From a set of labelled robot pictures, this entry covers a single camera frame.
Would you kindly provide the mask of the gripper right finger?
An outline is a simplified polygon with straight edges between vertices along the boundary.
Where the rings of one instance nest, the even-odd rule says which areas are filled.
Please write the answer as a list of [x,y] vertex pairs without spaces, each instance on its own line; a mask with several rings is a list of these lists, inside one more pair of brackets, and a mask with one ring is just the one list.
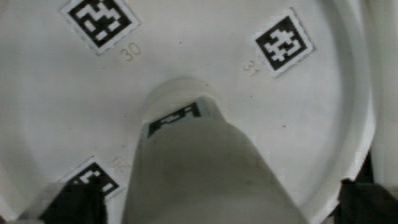
[[398,224],[398,199],[375,183],[341,181],[336,224]]

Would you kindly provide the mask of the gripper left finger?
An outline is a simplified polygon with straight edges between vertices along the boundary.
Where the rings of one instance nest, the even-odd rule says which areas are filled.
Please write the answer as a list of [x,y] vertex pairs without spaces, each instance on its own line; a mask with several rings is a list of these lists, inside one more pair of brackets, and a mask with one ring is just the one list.
[[18,221],[23,224],[109,224],[105,196],[98,184],[66,184],[57,194],[31,204]]

